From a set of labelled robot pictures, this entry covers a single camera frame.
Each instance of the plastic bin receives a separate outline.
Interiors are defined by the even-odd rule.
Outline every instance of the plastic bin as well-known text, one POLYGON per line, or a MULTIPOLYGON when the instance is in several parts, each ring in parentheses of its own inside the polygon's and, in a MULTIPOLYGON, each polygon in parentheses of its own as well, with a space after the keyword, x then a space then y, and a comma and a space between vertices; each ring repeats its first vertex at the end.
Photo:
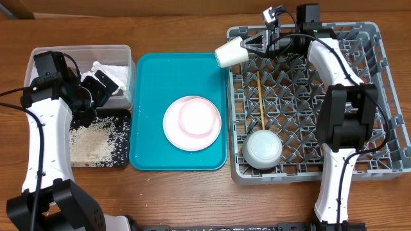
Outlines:
MULTIPOLYGON (((376 153, 360 155, 353 180, 388 180, 411 171, 411 144, 399 107, 380 31, 372 22, 328 23, 353 71, 366 83, 376 84, 378 102, 387 113, 390 141, 376 153)), ((293 28, 284 25, 281 29, 293 28)), ((243 39, 263 26, 233 27, 227 41, 243 39)), ((289 184, 321 180, 322 148, 315 138, 315 123, 326 91, 314 66, 303 57, 278 63, 250 54, 250 60, 227 68, 231 176, 237 184, 289 184), (259 170, 244 160, 241 147, 248 134, 261 129, 256 71, 260 71, 266 129, 283 143, 280 164, 259 170)), ((376 112, 374 130, 365 148, 381 144, 384 119, 376 112)))
MULTIPOLYGON (((46 51, 61 51, 73 57, 81 73, 91 70, 92 64, 99 61, 105 65, 128 66, 128 78, 125 84, 127 90, 120 90, 116 95, 109 98, 103 108, 123 108, 131 109, 134 98, 134 81, 136 77, 136 64, 131 56, 131 49, 128 45, 87 45, 87 46, 60 46, 60 47, 38 47, 31 52, 28 62, 26 79, 24 86, 30 85, 36 77, 32 73, 35 66, 33 56, 46 51)), ((72 61, 66 58, 69 67, 75 68, 72 61)))

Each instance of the dish rack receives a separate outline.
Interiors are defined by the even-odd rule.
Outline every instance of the dish rack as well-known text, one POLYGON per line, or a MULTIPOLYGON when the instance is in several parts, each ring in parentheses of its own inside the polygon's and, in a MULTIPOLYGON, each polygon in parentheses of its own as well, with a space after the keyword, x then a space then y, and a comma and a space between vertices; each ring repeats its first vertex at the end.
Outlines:
MULTIPOLYGON (((380 31, 372 22, 323 24, 333 28, 340 49, 353 71, 379 90, 378 103, 389 119, 390 141, 376 153, 360 155, 353 180, 389 180, 411 171, 411 144, 399 107, 380 31)), ((290 30, 284 25, 281 30, 290 30)), ((227 31, 227 41, 246 39, 264 26, 240 26, 227 31)), ((250 54, 250 60, 226 68, 229 97, 231 175, 236 184, 289 184, 321 180, 323 152, 315 124, 326 91, 314 66, 303 56, 287 54, 276 61, 250 54), (247 134, 262 129, 256 72, 260 71, 265 129, 283 143, 280 164, 254 169, 242 156, 247 134)), ((377 147, 385 136, 384 119, 376 111, 374 130, 365 149, 377 147)))

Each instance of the wood grain surface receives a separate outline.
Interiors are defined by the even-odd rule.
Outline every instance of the wood grain surface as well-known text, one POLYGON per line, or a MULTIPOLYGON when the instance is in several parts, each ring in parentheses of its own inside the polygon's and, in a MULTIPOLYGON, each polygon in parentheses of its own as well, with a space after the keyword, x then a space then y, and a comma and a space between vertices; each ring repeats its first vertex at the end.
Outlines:
MULTIPOLYGON (((324 22, 373 21, 380 27, 411 132, 411 12, 323 13, 321 17, 324 22)), ((0 92, 23 85, 30 53, 36 47, 127 44, 137 62, 151 52, 213 52, 225 42, 231 26, 259 24, 260 14, 0 21, 0 92)), ((19 97, 14 94, 1 101, 18 105, 19 97)), ((6 201, 21 193, 28 143, 26 116, 0 108, 0 230, 15 230, 6 215, 6 201)), ((229 160, 220 170, 210 172, 142 172, 131 165, 73 172, 76 183, 106 214, 129 214, 142 225, 307 221, 320 191, 320 182, 236 185, 231 180, 229 160)), ((349 220, 366 222, 369 230, 410 230, 410 189, 411 174, 391 181, 353 183, 349 220)))

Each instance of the blue tray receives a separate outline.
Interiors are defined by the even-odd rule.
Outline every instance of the blue tray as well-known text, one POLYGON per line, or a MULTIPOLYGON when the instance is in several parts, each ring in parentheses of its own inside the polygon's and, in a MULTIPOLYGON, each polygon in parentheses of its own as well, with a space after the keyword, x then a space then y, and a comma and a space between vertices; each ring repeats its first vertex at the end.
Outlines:
POLYGON ((213 53, 151 53, 137 63, 130 162, 139 170, 216 170, 227 159, 225 71, 213 53), (184 96, 201 96, 220 111, 222 129, 201 151, 172 145, 162 129, 167 108, 184 96))

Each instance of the tray of beige granules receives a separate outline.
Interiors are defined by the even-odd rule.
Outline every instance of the tray of beige granules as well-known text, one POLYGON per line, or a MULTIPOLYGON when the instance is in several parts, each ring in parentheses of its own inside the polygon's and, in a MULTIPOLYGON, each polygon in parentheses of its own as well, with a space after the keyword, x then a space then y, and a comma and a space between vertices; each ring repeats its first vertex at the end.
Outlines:
POLYGON ((73 119, 70 126, 71 167, 125 167, 130 146, 131 113, 97 110, 89 127, 73 119))

